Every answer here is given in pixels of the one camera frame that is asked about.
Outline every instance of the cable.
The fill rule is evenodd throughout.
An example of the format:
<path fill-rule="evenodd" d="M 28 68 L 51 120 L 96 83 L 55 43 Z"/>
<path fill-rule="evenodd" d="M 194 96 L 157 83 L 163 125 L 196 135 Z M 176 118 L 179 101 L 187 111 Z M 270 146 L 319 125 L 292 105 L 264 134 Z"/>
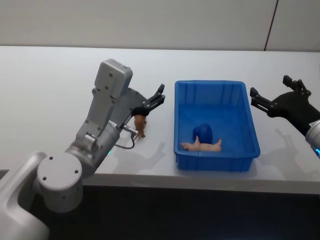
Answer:
<path fill-rule="evenodd" d="M 133 149 L 135 147 L 135 140 L 134 140 L 135 135 L 131 134 L 131 141 L 132 141 L 132 146 L 120 146 L 118 144 L 115 144 L 116 147 L 122 148 L 122 149 Z"/>

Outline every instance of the blue plastic bin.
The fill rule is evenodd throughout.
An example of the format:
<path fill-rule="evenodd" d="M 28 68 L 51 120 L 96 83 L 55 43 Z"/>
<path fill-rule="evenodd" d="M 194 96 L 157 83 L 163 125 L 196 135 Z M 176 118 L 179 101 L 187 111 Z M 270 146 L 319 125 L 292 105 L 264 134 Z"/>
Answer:
<path fill-rule="evenodd" d="M 246 85 L 241 81 L 189 80 L 174 86 L 174 153 L 181 170 L 245 172 L 260 147 L 252 119 Z M 222 151 L 186 151 L 180 143 L 193 143 L 193 129 L 209 124 L 213 143 L 222 139 Z"/>

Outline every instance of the blue toy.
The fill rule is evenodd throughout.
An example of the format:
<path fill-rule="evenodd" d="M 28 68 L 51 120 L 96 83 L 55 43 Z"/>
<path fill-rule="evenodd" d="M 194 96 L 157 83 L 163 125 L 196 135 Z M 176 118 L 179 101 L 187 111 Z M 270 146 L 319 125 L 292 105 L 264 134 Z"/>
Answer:
<path fill-rule="evenodd" d="M 203 123 L 200 126 L 196 126 L 192 131 L 193 140 L 199 137 L 199 142 L 201 144 L 212 144 L 212 129 L 209 124 Z"/>

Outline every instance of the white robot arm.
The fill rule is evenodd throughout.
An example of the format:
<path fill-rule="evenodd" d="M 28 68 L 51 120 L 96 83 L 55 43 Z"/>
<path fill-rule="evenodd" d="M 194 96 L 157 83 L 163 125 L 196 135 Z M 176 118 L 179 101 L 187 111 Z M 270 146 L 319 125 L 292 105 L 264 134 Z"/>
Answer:
<path fill-rule="evenodd" d="M 133 72 L 109 59 L 100 64 L 89 113 L 70 147 L 61 153 L 34 154 L 0 181 L 0 239 L 46 240 L 48 227 L 28 212 L 36 193 L 52 211 L 64 213 L 82 200 L 82 179 L 95 173 L 134 115 L 147 116 L 161 105 L 164 85 L 149 99 L 128 88 Z"/>

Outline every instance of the table surface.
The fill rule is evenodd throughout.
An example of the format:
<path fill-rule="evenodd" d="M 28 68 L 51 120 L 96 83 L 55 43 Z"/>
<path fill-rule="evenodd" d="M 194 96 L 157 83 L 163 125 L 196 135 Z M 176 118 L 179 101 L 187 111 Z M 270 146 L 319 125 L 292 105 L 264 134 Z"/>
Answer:
<path fill-rule="evenodd" d="M 165 84 L 165 103 L 147 117 L 146 138 L 134 149 L 114 147 L 87 185 L 320 194 L 320 160 L 285 119 L 250 106 L 259 145 L 249 172 L 177 169 L 174 83 L 234 80 L 274 99 L 289 89 L 284 75 L 302 79 L 320 109 L 320 53 L 0 46 L 0 170 L 37 151 L 64 151 L 92 101 L 100 62 L 113 58 L 133 70 L 130 87 L 148 97 Z M 119 144 L 130 144 L 122 132 Z"/>

